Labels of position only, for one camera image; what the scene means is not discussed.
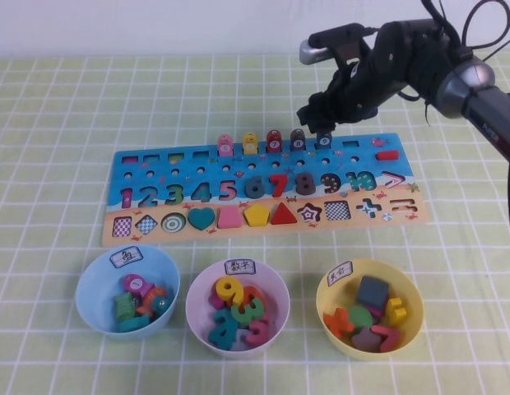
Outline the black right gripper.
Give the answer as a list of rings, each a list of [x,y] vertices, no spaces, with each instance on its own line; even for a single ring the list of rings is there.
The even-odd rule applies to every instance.
[[[337,123],[358,123],[377,115],[378,106],[406,86],[406,47],[403,44],[344,44],[308,46],[308,63],[328,59],[337,70],[324,91],[312,94],[297,111],[302,126],[331,133]]]

